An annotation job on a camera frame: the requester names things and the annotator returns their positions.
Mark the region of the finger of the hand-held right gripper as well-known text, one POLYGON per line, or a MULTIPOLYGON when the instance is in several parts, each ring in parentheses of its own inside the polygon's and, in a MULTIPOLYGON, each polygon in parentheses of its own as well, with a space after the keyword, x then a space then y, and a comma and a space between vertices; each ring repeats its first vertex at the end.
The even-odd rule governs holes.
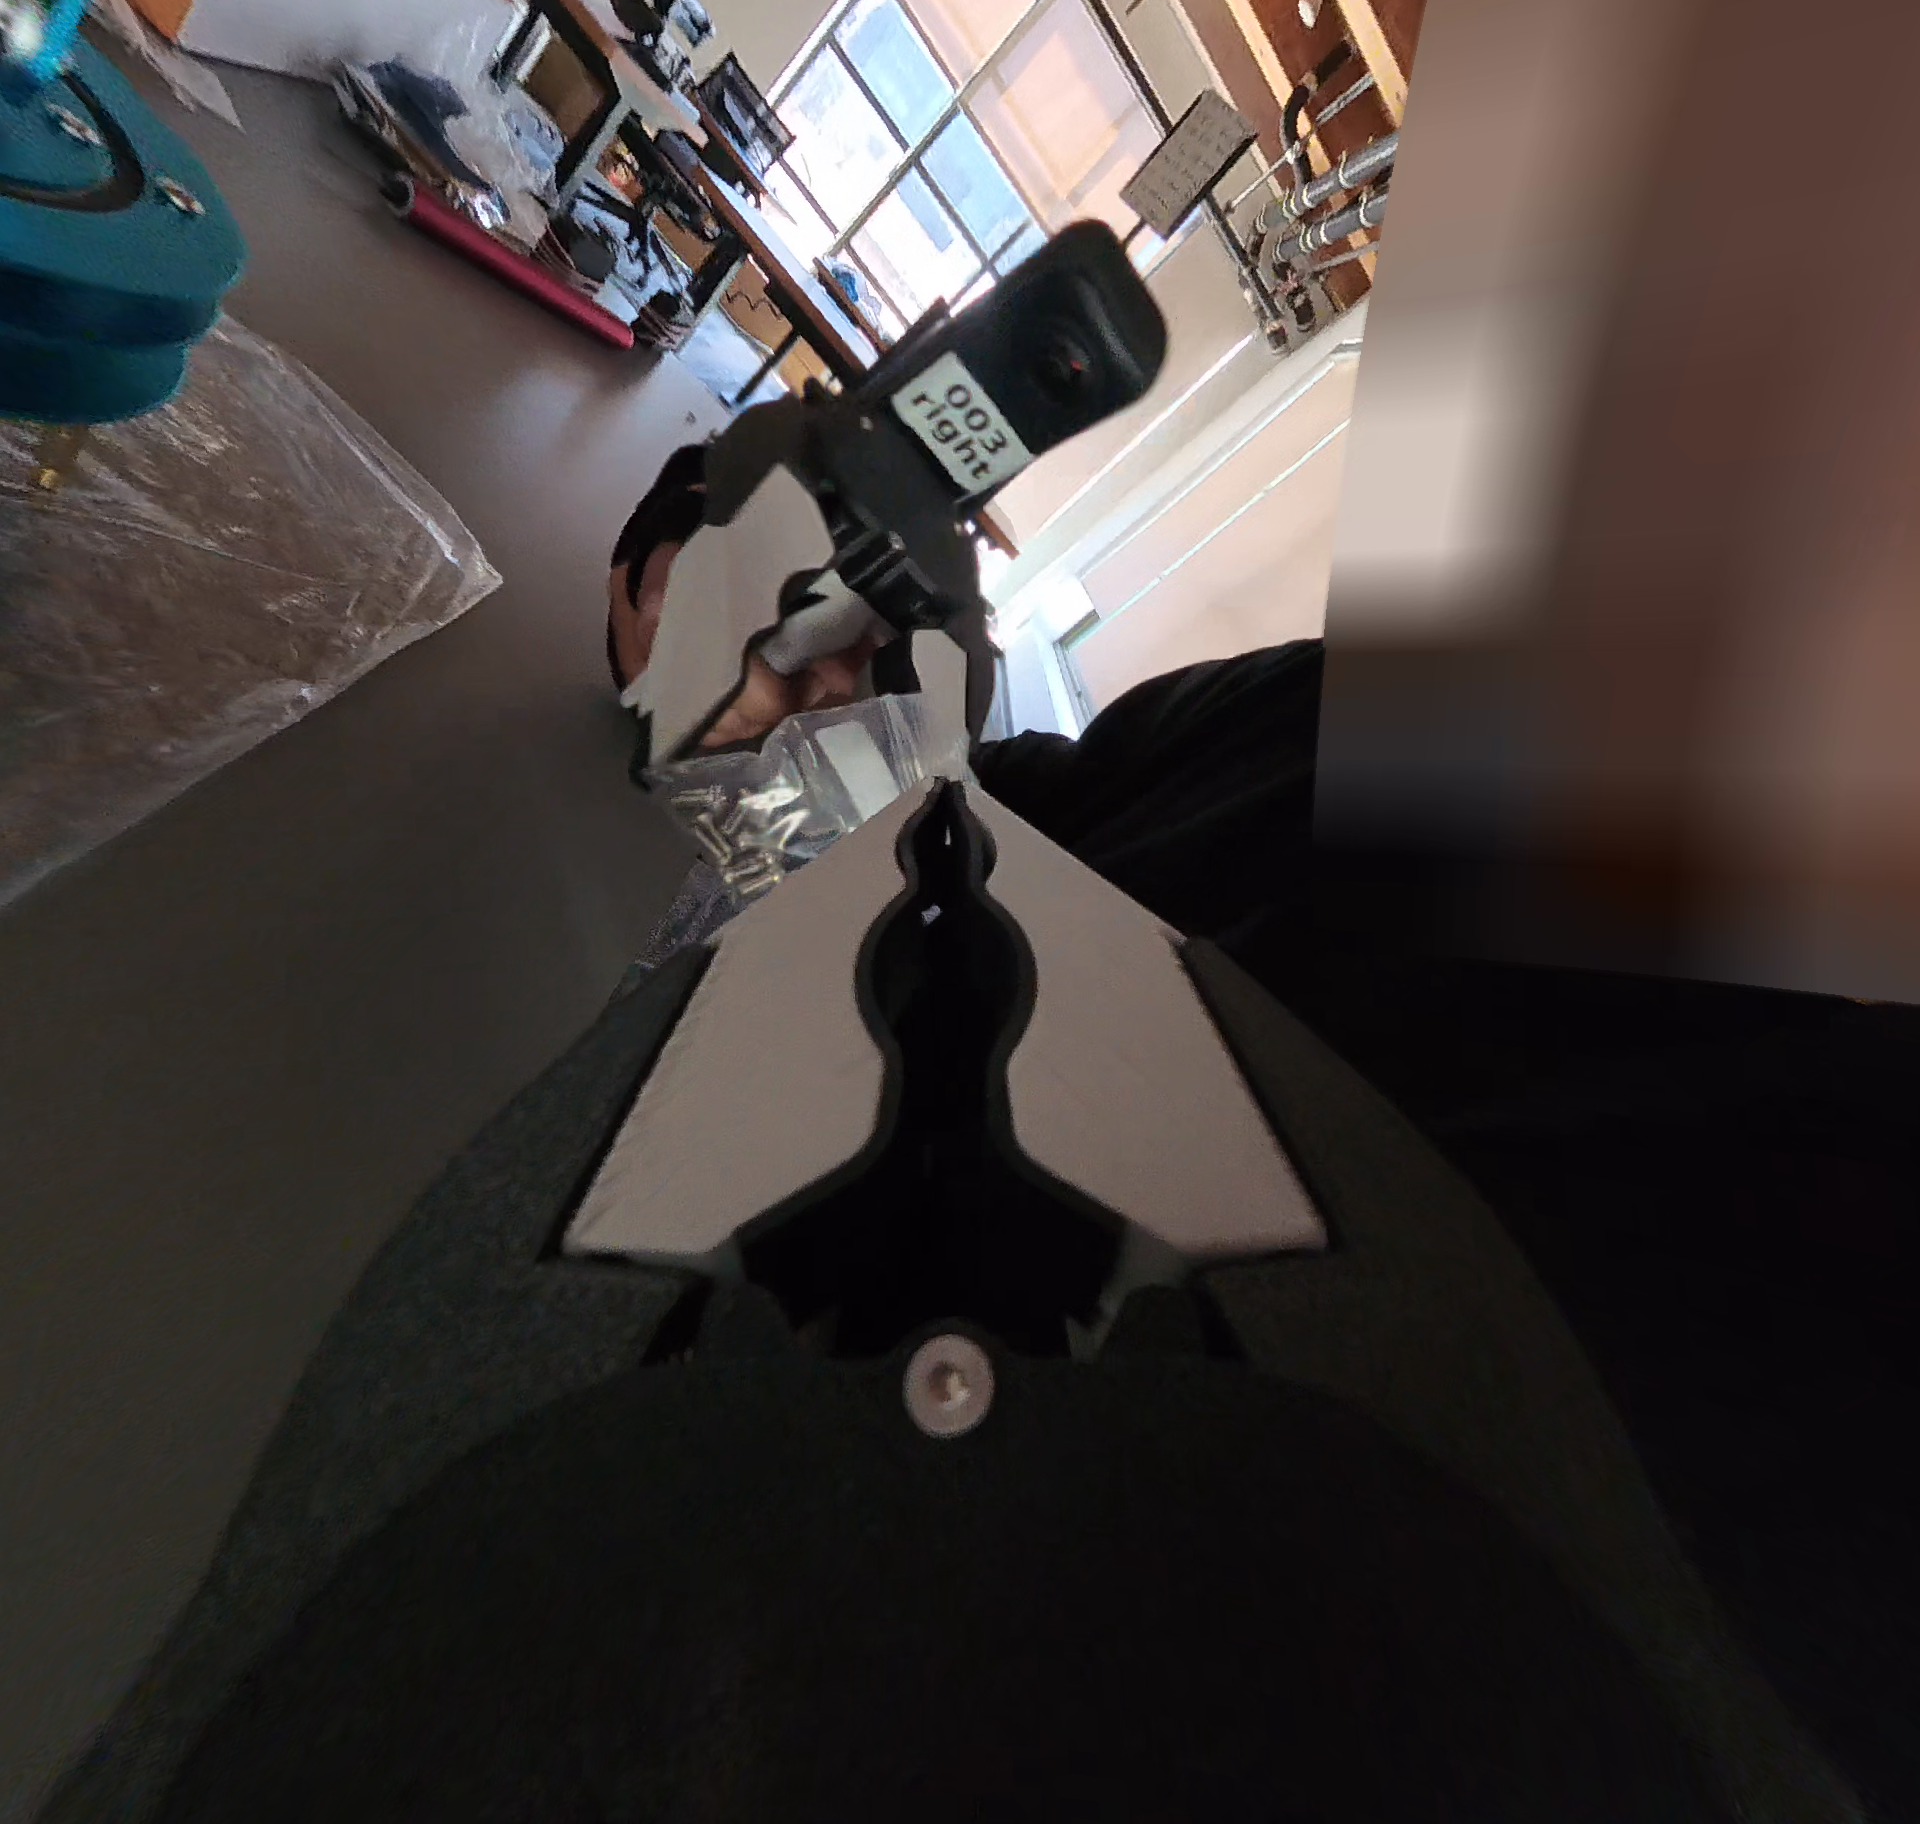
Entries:
POLYGON ((645 669, 627 681, 637 770, 702 748, 733 706, 749 653, 829 567, 836 543, 805 471, 802 429, 724 429, 706 449, 702 524, 670 552, 645 669))
POLYGON ((912 635, 912 733, 919 775, 925 779, 970 779, 984 710, 970 703, 972 660, 946 631, 912 635))

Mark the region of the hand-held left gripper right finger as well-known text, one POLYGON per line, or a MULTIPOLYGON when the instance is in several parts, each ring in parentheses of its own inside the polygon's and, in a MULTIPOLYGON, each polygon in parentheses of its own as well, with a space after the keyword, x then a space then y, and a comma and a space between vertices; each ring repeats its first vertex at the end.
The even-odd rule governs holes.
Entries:
POLYGON ((1140 1286, 1329 1248, 1186 950, 949 784, 949 1286, 1013 1345, 1062 1354, 1140 1286))

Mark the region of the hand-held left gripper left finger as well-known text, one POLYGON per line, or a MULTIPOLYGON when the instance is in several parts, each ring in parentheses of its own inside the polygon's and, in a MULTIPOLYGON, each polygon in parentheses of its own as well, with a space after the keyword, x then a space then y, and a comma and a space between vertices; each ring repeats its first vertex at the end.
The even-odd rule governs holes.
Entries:
POLYGON ((747 1277, 758 1224, 871 1146, 889 1067, 855 975, 949 788, 915 784, 717 932, 563 1220, 567 1262, 747 1277))

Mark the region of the small clear screw bag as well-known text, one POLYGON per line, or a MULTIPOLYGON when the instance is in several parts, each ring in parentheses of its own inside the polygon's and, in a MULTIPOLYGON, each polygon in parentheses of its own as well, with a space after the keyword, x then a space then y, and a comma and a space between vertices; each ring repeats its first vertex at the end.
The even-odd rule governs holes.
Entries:
POLYGON ((931 779, 964 779, 970 744, 958 715, 900 692, 798 713, 747 752, 639 770, 642 788, 691 837, 695 859, 630 979, 706 943, 900 795, 931 779))

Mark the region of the person's right hand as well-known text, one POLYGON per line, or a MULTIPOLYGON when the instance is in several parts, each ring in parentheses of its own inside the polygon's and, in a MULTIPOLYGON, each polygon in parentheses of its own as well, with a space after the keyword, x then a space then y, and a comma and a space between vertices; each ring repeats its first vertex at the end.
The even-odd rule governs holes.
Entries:
MULTIPOLYGON (((681 546, 662 546, 645 559, 610 566, 607 580, 607 656, 617 692, 624 695, 652 660, 663 591, 681 546)), ((868 631, 793 674, 775 671, 758 652, 747 660, 741 687, 727 710, 702 733, 702 752, 758 745, 787 717, 832 706, 851 706, 871 695, 868 671, 889 646, 889 631, 868 631)))

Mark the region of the large paned window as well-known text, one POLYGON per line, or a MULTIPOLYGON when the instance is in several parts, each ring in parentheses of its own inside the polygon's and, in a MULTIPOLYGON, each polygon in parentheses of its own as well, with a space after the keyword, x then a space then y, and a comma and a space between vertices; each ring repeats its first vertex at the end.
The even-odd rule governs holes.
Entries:
POLYGON ((775 205, 885 343, 1077 219, 1166 243, 1124 190, 1169 119, 1095 0, 843 0, 775 115, 775 205))

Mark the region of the red cylinder roll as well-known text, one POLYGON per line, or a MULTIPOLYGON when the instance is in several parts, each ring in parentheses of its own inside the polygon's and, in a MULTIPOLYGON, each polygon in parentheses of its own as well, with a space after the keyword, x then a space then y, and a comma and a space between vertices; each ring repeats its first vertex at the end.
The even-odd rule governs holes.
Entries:
POLYGON ((446 204, 435 187, 408 176, 389 176, 383 199, 408 227, 440 245, 468 266, 492 275, 524 301, 538 302, 553 316, 591 333, 600 344, 634 350, 637 328, 618 321, 582 289, 556 275, 538 259, 514 250, 499 234, 475 223, 465 211, 446 204))

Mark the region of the black mesh crate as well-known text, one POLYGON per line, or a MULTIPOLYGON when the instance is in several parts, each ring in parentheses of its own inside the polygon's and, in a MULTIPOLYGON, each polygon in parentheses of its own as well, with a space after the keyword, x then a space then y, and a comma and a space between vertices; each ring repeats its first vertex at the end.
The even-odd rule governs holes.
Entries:
POLYGON ((795 130, 755 87, 735 53, 717 62, 698 83, 702 110, 727 133, 735 155, 765 177, 795 145, 795 130))

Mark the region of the hanging paper sign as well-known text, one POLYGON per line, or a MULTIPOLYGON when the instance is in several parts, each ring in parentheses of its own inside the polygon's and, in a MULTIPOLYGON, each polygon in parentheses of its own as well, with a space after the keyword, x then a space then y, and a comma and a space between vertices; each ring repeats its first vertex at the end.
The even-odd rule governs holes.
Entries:
POLYGON ((1120 199, 1144 227, 1173 237, 1255 142, 1255 126, 1209 87, 1140 160, 1120 199))

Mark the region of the large clear plastic bag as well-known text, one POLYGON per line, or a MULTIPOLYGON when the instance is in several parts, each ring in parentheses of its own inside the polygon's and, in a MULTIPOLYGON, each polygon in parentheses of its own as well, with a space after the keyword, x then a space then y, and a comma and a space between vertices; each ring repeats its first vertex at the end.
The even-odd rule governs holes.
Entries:
POLYGON ((33 465, 7 424, 7 904, 501 584, 446 495, 234 316, 58 489, 33 465))

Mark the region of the insulated ceiling pipe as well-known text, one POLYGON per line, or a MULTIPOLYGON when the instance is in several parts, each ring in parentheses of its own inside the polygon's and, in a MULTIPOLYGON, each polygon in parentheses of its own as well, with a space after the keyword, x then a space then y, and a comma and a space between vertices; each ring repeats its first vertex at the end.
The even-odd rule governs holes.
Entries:
POLYGON ((1282 231, 1308 231, 1319 219, 1329 219, 1335 211, 1362 204, 1365 191, 1393 172, 1400 142, 1402 130, 1389 130, 1343 154, 1337 165, 1319 177, 1269 199, 1258 218, 1259 227, 1271 237, 1282 231))
POLYGON ((1294 293, 1321 280, 1332 266, 1354 261, 1361 250, 1343 250, 1351 237, 1365 237, 1386 218, 1386 187, 1354 195, 1335 211, 1297 213, 1291 199, 1271 199, 1258 213, 1264 245, 1255 265, 1265 283, 1294 293))

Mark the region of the clear packet of dark parts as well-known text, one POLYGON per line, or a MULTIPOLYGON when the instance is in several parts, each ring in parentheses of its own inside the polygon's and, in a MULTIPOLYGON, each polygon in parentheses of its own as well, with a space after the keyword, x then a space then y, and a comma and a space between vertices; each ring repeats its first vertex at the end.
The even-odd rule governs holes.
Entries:
POLYGON ((444 77, 408 62, 337 62, 330 87, 350 130, 394 177, 496 195, 496 184, 454 145, 453 121, 468 117, 468 105, 444 77))

